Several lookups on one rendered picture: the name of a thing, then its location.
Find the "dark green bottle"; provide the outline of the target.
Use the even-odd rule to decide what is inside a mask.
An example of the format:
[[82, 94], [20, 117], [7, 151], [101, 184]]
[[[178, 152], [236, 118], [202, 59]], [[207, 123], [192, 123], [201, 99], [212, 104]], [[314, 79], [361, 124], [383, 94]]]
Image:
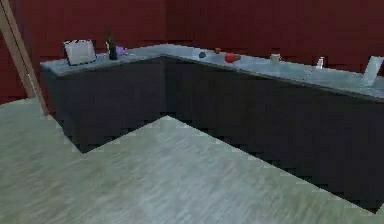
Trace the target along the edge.
[[108, 45], [109, 59], [117, 60], [116, 42], [110, 33], [107, 34], [106, 43]]

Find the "dark kitchen counter cabinet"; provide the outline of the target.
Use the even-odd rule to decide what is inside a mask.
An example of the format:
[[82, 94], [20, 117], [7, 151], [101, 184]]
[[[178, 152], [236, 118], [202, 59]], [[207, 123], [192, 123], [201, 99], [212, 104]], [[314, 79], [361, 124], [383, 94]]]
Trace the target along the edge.
[[176, 45], [40, 68], [52, 114], [82, 153], [170, 116], [361, 208], [384, 204], [382, 89], [346, 90], [257, 58], [229, 67]]

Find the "white flat box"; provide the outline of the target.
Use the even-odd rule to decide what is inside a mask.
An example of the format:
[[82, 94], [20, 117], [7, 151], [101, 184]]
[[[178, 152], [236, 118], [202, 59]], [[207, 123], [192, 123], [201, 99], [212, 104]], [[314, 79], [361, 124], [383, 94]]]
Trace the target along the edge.
[[379, 73], [384, 57], [371, 56], [366, 66], [365, 72], [362, 76], [362, 81], [365, 85], [371, 86]]

